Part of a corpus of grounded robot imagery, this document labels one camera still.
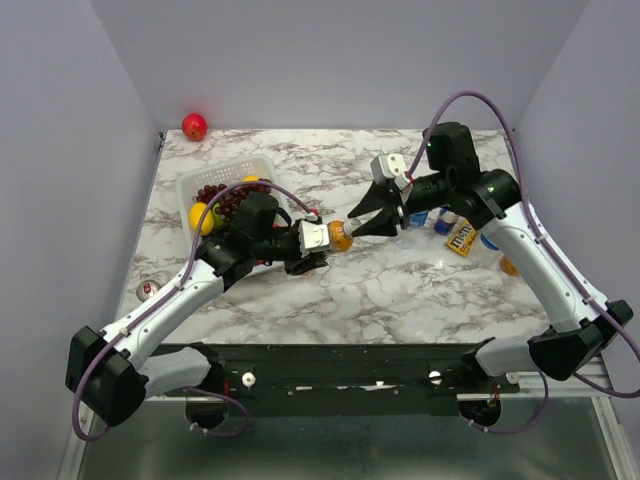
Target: white plastic basket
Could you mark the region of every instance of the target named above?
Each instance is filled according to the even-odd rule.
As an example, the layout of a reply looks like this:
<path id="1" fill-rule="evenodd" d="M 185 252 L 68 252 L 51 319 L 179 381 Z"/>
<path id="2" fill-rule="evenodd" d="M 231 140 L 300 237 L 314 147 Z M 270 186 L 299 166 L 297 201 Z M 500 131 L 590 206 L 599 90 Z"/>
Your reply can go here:
<path id="1" fill-rule="evenodd" d="M 264 155 L 253 155 L 221 162 L 184 174 L 178 178 L 176 189 L 178 202 L 180 203 L 180 220 L 182 221 L 182 230 L 184 231 L 188 250 L 191 250 L 191 243 L 193 242 L 193 231 L 189 226 L 189 210 L 193 205 L 193 198 L 198 195 L 198 190 L 204 188 L 205 185 L 219 185 L 221 183 L 231 185 L 238 183 L 248 175 L 255 175 L 259 178 L 269 179 L 273 183 L 278 183 L 273 162 Z M 291 216 L 291 210 L 285 196 L 275 189 L 271 189 L 271 195 L 278 200 L 284 211 Z M 280 217 L 277 217 L 276 220 L 278 223 L 284 223 L 284 220 Z"/>

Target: bunch of grapes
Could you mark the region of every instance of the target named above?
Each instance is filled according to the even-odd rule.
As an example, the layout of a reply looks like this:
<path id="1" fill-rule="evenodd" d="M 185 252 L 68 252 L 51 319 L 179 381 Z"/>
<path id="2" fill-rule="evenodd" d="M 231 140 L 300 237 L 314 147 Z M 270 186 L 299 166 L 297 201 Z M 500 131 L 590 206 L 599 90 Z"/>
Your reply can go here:
<path id="1" fill-rule="evenodd" d="M 266 178 L 260 179 L 263 182 L 271 183 L 271 180 Z M 227 188 L 227 185 L 221 183 L 218 186 L 215 185 L 205 185 L 204 188 L 198 190 L 197 197 L 194 198 L 196 202 L 209 203 L 213 197 L 221 190 Z M 267 187 L 265 185 L 244 185 L 242 187 L 236 188 L 235 190 L 227 193 L 224 197 L 218 200 L 218 203 L 213 208 L 213 213 L 220 220 L 224 222 L 224 224 L 228 224 L 233 219 L 234 215 L 238 211 L 238 207 L 240 204 L 247 198 L 247 196 L 251 192 L 259 192 L 259 193 L 271 193 L 271 187 Z"/>

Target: screw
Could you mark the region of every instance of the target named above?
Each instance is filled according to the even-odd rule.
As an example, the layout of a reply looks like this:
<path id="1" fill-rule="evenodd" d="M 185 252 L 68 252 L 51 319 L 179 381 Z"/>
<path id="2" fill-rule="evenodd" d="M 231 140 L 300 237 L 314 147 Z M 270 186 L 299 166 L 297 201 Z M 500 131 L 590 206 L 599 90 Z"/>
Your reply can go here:
<path id="1" fill-rule="evenodd" d="M 429 372 L 429 381 L 436 386 L 442 384 L 442 374 L 437 370 L 431 370 Z"/>
<path id="2" fill-rule="evenodd" d="M 251 388 L 255 383 L 256 383 L 256 376 L 253 374 L 253 372 L 247 372 L 242 376 L 242 384 L 245 387 Z"/>
<path id="3" fill-rule="evenodd" d="M 507 382 L 509 382 L 511 385 L 515 385 L 520 381 L 520 375 L 518 375 L 517 373 L 509 372 L 507 373 L 506 377 Z"/>

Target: white knob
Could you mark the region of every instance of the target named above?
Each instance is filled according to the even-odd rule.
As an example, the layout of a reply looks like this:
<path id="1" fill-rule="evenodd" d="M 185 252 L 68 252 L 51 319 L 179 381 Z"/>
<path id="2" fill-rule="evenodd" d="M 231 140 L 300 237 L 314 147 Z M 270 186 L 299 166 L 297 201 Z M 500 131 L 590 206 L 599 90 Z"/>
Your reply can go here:
<path id="1" fill-rule="evenodd" d="M 253 385 L 256 383 L 256 376 L 251 373 L 251 372 L 247 372 L 242 376 L 242 384 L 247 387 L 253 387 Z"/>

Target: cable clip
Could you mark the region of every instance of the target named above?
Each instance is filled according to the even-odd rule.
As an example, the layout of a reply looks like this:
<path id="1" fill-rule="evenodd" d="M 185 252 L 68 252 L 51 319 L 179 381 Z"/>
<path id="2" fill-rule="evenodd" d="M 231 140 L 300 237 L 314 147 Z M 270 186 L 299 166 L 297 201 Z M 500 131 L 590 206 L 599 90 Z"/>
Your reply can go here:
<path id="1" fill-rule="evenodd" d="M 318 221 L 318 213 L 317 213 L 317 211 L 316 211 L 316 212 L 313 212 L 313 211 L 312 211 L 312 212 L 306 213 L 306 214 L 304 215 L 304 219 L 305 219 L 307 222 L 311 222 L 311 223 L 313 223 L 313 222 L 317 222 L 317 221 Z"/>
<path id="2" fill-rule="evenodd" d="M 546 240 L 548 236 L 549 234 L 547 232 L 544 232 L 539 237 L 536 237 L 536 243 L 540 243 L 542 240 Z"/>

